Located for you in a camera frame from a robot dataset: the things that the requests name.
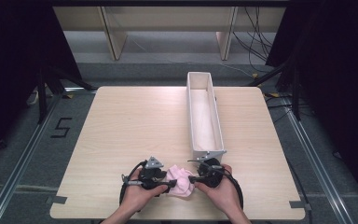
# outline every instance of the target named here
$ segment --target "light wood tabletop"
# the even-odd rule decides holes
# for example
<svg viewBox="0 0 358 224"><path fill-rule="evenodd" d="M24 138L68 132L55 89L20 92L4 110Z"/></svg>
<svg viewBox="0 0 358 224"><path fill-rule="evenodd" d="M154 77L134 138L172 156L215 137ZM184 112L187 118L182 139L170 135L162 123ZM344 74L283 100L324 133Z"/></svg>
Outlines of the light wood tabletop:
<svg viewBox="0 0 358 224"><path fill-rule="evenodd" d="M300 220L303 208L263 95L253 87L214 87L229 164L251 220ZM162 170L191 160L186 87L101 87L94 98L54 203L54 218L106 218L118 208L121 175L156 157ZM188 198L163 194L133 219L225 220L195 189Z"/></svg>

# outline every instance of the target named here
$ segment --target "white box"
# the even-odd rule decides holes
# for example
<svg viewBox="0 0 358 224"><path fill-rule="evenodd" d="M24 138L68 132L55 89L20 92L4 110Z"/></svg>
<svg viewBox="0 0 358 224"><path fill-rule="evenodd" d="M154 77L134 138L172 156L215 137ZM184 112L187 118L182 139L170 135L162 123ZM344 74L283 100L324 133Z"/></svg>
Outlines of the white box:
<svg viewBox="0 0 358 224"><path fill-rule="evenodd" d="M222 160L224 149L210 73L187 74L187 113L193 160Z"/></svg>

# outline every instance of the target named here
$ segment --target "crumpled pink fabric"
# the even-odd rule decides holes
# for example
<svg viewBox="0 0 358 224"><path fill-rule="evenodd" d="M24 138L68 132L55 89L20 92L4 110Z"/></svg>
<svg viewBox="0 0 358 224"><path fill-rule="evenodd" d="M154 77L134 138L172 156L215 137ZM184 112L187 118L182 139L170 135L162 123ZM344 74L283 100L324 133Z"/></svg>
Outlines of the crumpled pink fabric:
<svg viewBox="0 0 358 224"><path fill-rule="evenodd" d="M184 168L179 168L177 165L168 169L166 176L167 181L177 179L176 186L171 188L168 194L179 197L188 197L195 188L194 184L190 183L188 180L190 175L193 174Z"/></svg>

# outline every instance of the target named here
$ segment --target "person's right hand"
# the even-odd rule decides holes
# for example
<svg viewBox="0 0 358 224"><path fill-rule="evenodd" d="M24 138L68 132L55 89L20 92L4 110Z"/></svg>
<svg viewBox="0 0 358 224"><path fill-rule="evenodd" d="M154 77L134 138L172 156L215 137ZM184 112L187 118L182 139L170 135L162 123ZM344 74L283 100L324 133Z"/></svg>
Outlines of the person's right hand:
<svg viewBox="0 0 358 224"><path fill-rule="evenodd" d="M222 166L232 173L229 165L222 164ZM220 184L214 189L200 182L196 182L194 185L204 192L214 206L224 212L232 223L251 223L241 209L237 190L227 177L223 176Z"/></svg>

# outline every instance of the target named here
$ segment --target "person's left hand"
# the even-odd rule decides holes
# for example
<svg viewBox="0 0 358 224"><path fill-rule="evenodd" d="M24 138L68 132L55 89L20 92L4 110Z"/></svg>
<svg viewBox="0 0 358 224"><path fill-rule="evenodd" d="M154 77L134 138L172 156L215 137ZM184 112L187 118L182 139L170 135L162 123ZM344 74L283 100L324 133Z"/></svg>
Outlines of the person's left hand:
<svg viewBox="0 0 358 224"><path fill-rule="evenodd" d="M138 179L140 172L141 169L137 169L130 180ZM157 186L154 189L143 189L141 186L127 186L121 206L124 206L135 213L142 210L153 197L161 194L167 188L168 186L166 185Z"/></svg>

